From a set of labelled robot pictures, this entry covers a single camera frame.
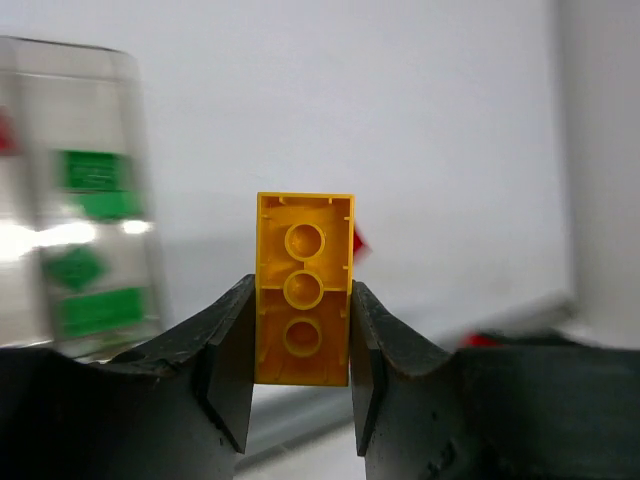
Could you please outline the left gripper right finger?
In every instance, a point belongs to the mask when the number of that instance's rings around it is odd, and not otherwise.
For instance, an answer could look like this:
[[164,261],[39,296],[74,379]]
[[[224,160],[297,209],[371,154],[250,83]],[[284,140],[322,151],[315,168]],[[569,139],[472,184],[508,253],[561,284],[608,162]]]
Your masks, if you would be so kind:
[[[356,325],[399,321],[363,283]],[[639,354],[554,333],[500,335],[462,348],[421,385],[392,393],[371,433],[355,434],[370,479],[635,479],[639,475]]]

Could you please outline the yellow red lego stack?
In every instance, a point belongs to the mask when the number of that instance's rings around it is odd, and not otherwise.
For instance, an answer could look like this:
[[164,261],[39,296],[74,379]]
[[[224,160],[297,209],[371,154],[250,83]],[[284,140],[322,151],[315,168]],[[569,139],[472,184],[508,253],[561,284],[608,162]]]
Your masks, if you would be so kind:
[[477,331],[466,335],[459,344],[459,348],[491,348],[503,345],[501,336],[492,331]]

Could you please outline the green lego piece separated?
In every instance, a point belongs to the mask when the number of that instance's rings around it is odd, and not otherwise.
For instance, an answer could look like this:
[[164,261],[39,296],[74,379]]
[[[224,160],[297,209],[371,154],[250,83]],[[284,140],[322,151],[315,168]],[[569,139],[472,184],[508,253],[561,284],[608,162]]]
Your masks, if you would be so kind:
[[58,305],[66,336],[82,337],[129,327],[146,315],[145,290],[125,288],[62,300]]

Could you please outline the green printed lego brick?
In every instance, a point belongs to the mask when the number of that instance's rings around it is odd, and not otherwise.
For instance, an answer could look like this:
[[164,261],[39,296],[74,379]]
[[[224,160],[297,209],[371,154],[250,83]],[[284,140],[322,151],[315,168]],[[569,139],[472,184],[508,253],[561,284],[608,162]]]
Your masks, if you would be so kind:
[[57,186],[84,215],[110,223],[142,215],[131,159],[124,154],[57,150]]

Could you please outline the green small lego brick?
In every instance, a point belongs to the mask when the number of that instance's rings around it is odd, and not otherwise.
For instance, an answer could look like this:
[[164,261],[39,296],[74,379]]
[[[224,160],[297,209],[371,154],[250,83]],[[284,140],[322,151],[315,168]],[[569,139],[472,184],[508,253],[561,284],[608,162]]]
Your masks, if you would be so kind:
[[43,260],[45,291],[53,295],[91,291],[109,272],[106,258],[89,245],[46,252]]

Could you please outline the yellow lego brick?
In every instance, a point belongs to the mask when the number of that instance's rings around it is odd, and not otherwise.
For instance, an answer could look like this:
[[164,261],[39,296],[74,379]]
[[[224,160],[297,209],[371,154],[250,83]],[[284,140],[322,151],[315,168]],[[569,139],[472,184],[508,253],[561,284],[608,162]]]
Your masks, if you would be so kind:
[[257,195],[254,380],[349,383],[355,197]]

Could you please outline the red lego brick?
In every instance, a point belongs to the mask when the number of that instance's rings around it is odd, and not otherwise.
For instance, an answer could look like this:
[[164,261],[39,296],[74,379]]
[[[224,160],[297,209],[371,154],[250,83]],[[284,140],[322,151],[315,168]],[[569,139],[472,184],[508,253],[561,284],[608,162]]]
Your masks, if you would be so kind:
[[370,254],[371,248],[357,226],[353,229],[353,260],[355,263]]

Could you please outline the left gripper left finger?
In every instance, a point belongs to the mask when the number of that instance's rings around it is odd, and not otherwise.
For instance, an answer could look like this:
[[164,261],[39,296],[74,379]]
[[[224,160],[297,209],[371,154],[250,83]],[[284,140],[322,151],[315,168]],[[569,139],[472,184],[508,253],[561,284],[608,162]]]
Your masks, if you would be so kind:
[[1,352],[5,479],[230,479],[247,445],[255,280],[112,360]]

